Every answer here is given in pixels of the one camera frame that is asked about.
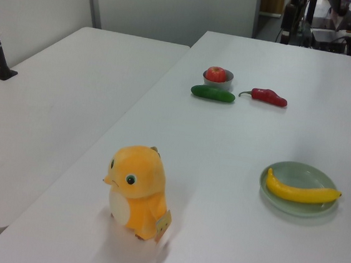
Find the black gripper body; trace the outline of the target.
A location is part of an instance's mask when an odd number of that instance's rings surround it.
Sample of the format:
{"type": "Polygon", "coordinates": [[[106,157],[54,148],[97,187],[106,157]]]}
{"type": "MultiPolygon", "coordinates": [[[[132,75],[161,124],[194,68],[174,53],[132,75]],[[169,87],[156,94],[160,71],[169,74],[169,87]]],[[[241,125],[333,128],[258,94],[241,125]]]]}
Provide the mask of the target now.
{"type": "Polygon", "coordinates": [[[280,27],[283,31],[293,32],[296,30],[300,10],[299,5],[290,3],[286,5],[280,27]]]}

